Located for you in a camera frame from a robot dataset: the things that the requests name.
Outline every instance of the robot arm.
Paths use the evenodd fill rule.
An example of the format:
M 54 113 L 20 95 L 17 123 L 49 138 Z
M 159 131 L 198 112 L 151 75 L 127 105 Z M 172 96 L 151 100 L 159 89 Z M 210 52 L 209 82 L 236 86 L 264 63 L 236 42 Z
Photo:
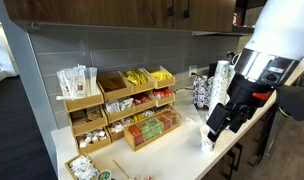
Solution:
M 218 104 L 207 121 L 208 138 L 216 142 L 227 126 L 236 133 L 275 89 L 282 94 L 281 87 L 303 56 L 304 0 L 269 0 L 238 59 L 227 91 L 230 101 Z

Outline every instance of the upper cabinet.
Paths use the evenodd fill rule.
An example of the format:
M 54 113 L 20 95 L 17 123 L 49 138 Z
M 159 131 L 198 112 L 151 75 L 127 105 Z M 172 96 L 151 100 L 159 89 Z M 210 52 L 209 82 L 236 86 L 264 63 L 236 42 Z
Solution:
M 178 29 L 230 32 L 235 0 L 178 0 Z
M 236 0 L 4 0 L 12 20 L 230 32 Z

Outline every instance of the gray tile backsplash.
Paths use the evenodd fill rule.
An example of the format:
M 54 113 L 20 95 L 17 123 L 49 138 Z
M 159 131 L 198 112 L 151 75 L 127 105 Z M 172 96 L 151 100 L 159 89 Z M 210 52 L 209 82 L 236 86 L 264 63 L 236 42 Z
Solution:
M 99 73 L 162 65 L 176 77 L 173 89 L 191 86 L 188 66 L 204 72 L 209 63 L 240 52 L 248 38 L 198 36 L 191 32 L 93 26 L 41 25 L 30 32 L 32 46 L 59 128 L 68 126 L 55 73 L 77 64 L 95 66 Z

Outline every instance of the white countertop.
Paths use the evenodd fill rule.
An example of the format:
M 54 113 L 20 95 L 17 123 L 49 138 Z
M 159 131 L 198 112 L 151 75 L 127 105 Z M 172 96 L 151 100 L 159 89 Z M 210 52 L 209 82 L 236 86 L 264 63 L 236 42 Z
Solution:
M 304 71 L 301 62 L 287 81 L 292 84 Z M 204 121 L 191 104 L 191 91 L 179 91 L 176 96 L 176 110 L 183 115 L 181 126 L 155 142 L 134 152 L 120 139 L 111 145 L 89 154 L 100 170 L 108 169 L 116 180 L 126 176 L 113 163 L 116 160 L 131 176 L 151 174 L 158 180 L 201 179 L 220 158 L 252 127 L 252 125 L 275 102 L 275 93 L 264 107 L 257 110 L 253 118 L 242 125 L 238 133 L 226 130 L 221 133 L 213 152 L 201 150 L 200 127 Z M 52 132 L 57 148 L 58 178 L 71 179 L 64 163 L 77 155 L 75 141 L 70 127 Z

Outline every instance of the electrical outlet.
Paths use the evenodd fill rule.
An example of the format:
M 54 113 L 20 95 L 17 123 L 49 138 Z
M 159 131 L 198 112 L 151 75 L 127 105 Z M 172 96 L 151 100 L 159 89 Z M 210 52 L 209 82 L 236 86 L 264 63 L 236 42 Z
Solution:
M 197 70 L 198 70 L 197 65 L 189 66 L 189 77 L 192 77 L 192 73 L 196 74 Z

